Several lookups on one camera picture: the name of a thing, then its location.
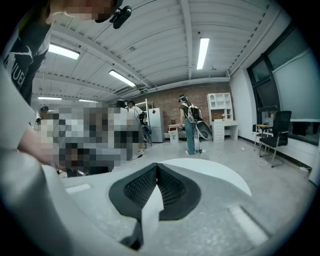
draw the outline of white shelf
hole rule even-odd
[[[212,110],[223,110],[226,121],[234,120],[230,93],[210,93],[207,95],[207,102],[209,108],[209,118],[211,122],[213,121],[211,115]]]

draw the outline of jeans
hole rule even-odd
[[[196,153],[195,149],[195,126],[194,123],[190,123],[188,119],[184,121],[185,135],[186,135],[186,143],[188,146],[188,153],[193,155]]]

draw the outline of brick wall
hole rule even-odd
[[[164,130],[168,130],[168,125],[172,124],[172,120],[175,120],[176,124],[180,123],[180,103],[178,102],[179,96],[185,94],[191,103],[201,109],[202,117],[204,121],[209,124],[209,110],[207,94],[216,93],[231,93],[231,88],[227,82],[217,82],[209,84],[198,84],[195,86],[178,87],[167,90],[161,90],[153,93],[149,93],[143,96],[133,98],[136,103],[145,101],[153,102],[154,108],[160,108],[163,110]],[[215,111],[215,119],[221,119],[219,111]]]

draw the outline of white wall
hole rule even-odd
[[[230,87],[235,117],[238,122],[239,136],[246,139],[255,140],[252,127],[257,123],[256,103],[247,68],[281,35],[290,21],[291,18],[288,14],[284,10],[281,10],[260,43],[231,75]],[[279,151],[312,167],[317,148],[317,146],[309,143],[289,139],[288,145],[279,147]]]

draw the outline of ceiling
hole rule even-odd
[[[77,60],[48,52],[33,80],[32,101],[72,106],[78,99],[114,102],[161,86],[228,78],[256,34],[269,23],[271,0],[124,0],[132,16],[120,29],[61,14],[51,42],[76,50]],[[200,38],[210,38],[197,70]],[[109,75],[122,74],[130,87]],[[63,100],[39,100],[38,96]]]

